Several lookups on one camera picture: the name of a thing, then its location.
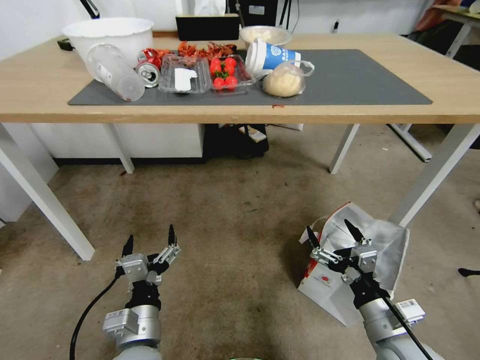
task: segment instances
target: gray desk mat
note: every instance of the gray desk mat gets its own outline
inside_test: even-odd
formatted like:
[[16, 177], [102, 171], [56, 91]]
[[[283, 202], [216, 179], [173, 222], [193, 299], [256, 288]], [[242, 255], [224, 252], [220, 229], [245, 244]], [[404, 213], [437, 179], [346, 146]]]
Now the gray desk mat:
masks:
[[237, 94], [181, 94], [145, 89], [137, 101], [123, 101], [104, 84], [93, 80], [69, 105], [192, 106], [192, 105], [427, 105], [432, 101], [378, 62], [356, 49], [299, 50], [315, 65], [306, 77], [303, 94], [280, 98], [262, 91], [261, 82]]

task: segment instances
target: wooden table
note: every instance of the wooden table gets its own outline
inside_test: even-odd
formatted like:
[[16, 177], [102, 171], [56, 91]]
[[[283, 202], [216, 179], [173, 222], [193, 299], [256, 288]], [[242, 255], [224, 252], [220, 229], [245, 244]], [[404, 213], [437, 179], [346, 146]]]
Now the wooden table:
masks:
[[480, 28], [480, 14], [470, 13], [468, 7], [464, 6], [435, 5], [433, 8], [441, 11], [444, 18], [463, 24], [445, 54], [447, 57], [453, 59], [469, 35], [472, 27]]
[[[175, 38], [155, 47], [176, 49]], [[359, 49], [430, 98], [430, 105], [69, 106], [91, 81], [75, 52], [49, 41], [0, 62], [0, 123], [103, 123], [129, 173], [134, 170], [115, 123], [348, 124], [334, 155], [336, 173], [360, 124], [455, 124], [391, 221], [406, 226], [480, 134], [480, 73], [392, 34], [295, 35], [291, 49]], [[317, 68], [316, 71], [328, 69]], [[84, 260], [94, 249], [0, 125], [0, 163]]]

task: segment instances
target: cherry tomato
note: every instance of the cherry tomato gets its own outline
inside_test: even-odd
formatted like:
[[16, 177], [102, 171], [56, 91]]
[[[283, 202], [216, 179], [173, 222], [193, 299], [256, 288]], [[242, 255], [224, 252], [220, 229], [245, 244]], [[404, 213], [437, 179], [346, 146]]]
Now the cherry tomato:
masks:
[[215, 64], [215, 65], [220, 65], [220, 60], [218, 57], [214, 57], [211, 61], [210, 61], [210, 66], [212, 66], [212, 64]]
[[224, 81], [223, 78], [217, 77], [215, 80], [213, 80], [213, 88], [215, 90], [222, 90], [224, 86], [225, 86], [225, 81]]
[[227, 57], [225, 59], [225, 65], [231, 65], [233, 67], [236, 67], [237, 66], [237, 62], [235, 61], [235, 59], [233, 57]]
[[238, 84], [239, 84], [239, 81], [235, 76], [229, 76], [225, 79], [225, 86], [230, 91], [233, 91]]
[[232, 65], [229, 65], [225, 63], [225, 67], [223, 68], [223, 71], [228, 73], [228, 75], [232, 76], [235, 74], [235, 68]]
[[222, 72], [222, 67], [220, 66], [220, 62], [216, 63], [216, 62], [212, 61], [211, 64], [210, 64], [210, 74], [212, 76], [215, 76], [216, 72], [221, 73]]

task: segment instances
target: white bucket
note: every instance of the white bucket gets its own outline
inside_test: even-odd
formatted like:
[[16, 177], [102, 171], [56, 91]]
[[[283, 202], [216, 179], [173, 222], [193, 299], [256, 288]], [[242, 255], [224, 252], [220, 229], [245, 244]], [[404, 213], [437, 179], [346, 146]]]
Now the white bucket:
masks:
[[87, 63], [90, 49], [100, 44], [117, 47], [126, 63], [134, 68], [139, 52], [152, 48], [153, 21], [136, 17], [106, 17], [75, 22], [63, 28], [82, 60]]

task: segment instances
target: white plastic bag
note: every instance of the white plastic bag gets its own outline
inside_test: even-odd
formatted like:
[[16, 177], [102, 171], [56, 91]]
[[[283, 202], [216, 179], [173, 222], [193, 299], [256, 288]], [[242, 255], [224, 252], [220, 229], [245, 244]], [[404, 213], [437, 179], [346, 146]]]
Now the white plastic bag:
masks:
[[[344, 220], [349, 220], [377, 250], [375, 280], [393, 298], [397, 280], [403, 266], [409, 243], [410, 231], [404, 227], [368, 215], [352, 202], [342, 206], [326, 221], [319, 236], [320, 246], [335, 251], [355, 246], [355, 240]], [[308, 238], [304, 231], [300, 242]], [[354, 295], [350, 287], [342, 282], [341, 274], [311, 260], [305, 277], [298, 287], [302, 293], [349, 327], [362, 319], [353, 304]]]
[[[294, 65], [298, 63], [310, 68], [310, 71], [305, 73], [300, 67]], [[301, 94], [305, 90], [305, 77], [312, 75], [314, 70], [315, 66], [310, 61], [282, 62], [263, 79], [263, 91], [282, 98]]]
[[195, 16], [218, 16], [225, 14], [225, 0], [195, 0]]

